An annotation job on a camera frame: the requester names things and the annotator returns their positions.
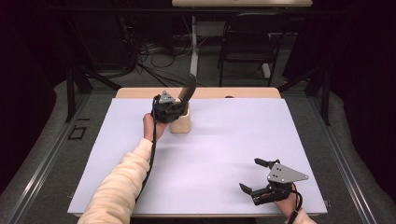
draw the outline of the desk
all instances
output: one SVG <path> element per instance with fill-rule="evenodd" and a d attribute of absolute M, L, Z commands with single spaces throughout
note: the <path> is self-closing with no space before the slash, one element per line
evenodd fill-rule
<path fill-rule="evenodd" d="M 311 7 L 311 0 L 173 0 L 174 7 Z M 198 75 L 198 48 L 197 48 L 197 20 L 192 16 L 192 56 L 190 73 Z M 262 71 L 266 77 L 270 76 L 268 64 L 262 66 Z"/>
<path fill-rule="evenodd" d="M 151 98 L 163 90 L 119 90 L 68 213 L 82 213 L 102 179 L 125 152 L 137 145 L 143 130 L 142 116 L 150 111 Z M 166 90 L 176 96 L 181 88 Z M 224 98 L 229 95 L 235 98 Z M 280 215 L 272 203 L 255 206 L 239 188 L 239 183 L 253 189 L 268 184 L 265 177 L 270 170 L 256 165 L 255 158 L 280 159 L 307 174 L 309 179 L 297 184 L 303 195 L 309 195 L 304 198 L 304 209 L 311 215 L 327 213 L 290 112 L 277 89 L 198 88 L 190 105 L 191 131 L 165 131 L 134 217 Z"/>

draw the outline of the white sleeve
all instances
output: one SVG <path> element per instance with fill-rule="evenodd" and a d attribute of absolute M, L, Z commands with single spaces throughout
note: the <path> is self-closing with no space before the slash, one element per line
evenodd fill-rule
<path fill-rule="evenodd" d="M 130 222 L 135 199 L 149 170 L 151 147 L 152 143 L 142 138 L 133 152 L 123 156 L 92 195 L 79 224 Z"/>
<path fill-rule="evenodd" d="M 304 209 L 301 209 L 293 224 L 316 224 L 316 222 L 308 216 Z"/>

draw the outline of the cable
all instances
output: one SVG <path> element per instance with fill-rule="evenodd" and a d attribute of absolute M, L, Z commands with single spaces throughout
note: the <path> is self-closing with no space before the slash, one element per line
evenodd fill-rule
<path fill-rule="evenodd" d="M 296 194 L 296 208 L 294 209 L 293 213 L 291 214 L 289 218 L 288 224 L 292 224 L 294 220 L 297 218 L 302 206 L 303 206 L 303 195 L 297 191 L 297 188 L 295 187 L 295 190 L 290 190 L 290 193 L 295 193 Z"/>
<path fill-rule="evenodd" d="M 148 173 L 146 175 L 145 180 L 143 180 L 142 189 L 140 190 L 139 195 L 135 199 L 136 202 L 139 199 L 140 194 L 143 192 L 143 189 L 145 188 L 146 183 L 149 180 L 149 175 L 151 173 L 152 164 L 154 163 L 155 149 L 157 146 L 157 119 L 155 118 L 154 107 L 158 103 L 158 100 L 160 99 L 160 97 L 161 97 L 161 95 L 156 95 L 156 96 L 154 96 L 154 98 L 152 100 L 151 116 L 154 121 L 154 128 L 153 128 L 153 133 L 152 133 L 152 147 L 151 147 L 151 155 L 150 155 L 150 159 L 149 159 L 149 169 L 148 169 Z"/>

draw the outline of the person's arm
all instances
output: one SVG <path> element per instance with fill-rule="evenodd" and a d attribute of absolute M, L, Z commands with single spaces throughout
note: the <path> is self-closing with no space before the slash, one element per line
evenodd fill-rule
<path fill-rule="evenodd" d="M 285 223 L 289 223 L 289 218 L 291 217 L 291 215 L 293 214 L 296 208 L 296 201 L 297 201 L 296 194 L 291 193 L 289 195 L 289 198 L 279 202 L 274 202 L 274 204 L 283 213 L 283 215 L 285 215 L 285 217 L 288 218 L 288 220 Z M 293 224 L 315 224 L 315 223 L 316 222 L 308 216 L 308 214 L 305 212 L 303 208 L 300 209 L 297 217 L 293 221 Z"/>
<path fill-rule="evenodd" d="M 126 153 L 120 164 L 102 181 L 78 223 L 129 223 L 136 197 L 149 170 L 154 123 L 150 114 L 144 119 L 144 138 L 133 152 Z M 157 124 L 157 139 L 166 124 Z"/>

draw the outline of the white paper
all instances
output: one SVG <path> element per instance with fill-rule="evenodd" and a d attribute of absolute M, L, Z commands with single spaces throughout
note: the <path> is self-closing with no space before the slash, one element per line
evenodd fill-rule
<path fill-rule="evenodd" d="M 83 213 L 92 194 L 123 154 L 143 136 L 151 99 L 113 99 L 68 213 Z M 239 187 L 263 189 L 269 168 L 254 159 L 279 159 L 309 176 L 296 182 L 307 213 L 327 213 L 318 184 L 283 99 L 191 99 L 191 131 L 165 130 L 157 143 L 148 183 L 136 215 L 279 214 L 272 204 L 255 206 Z"/>

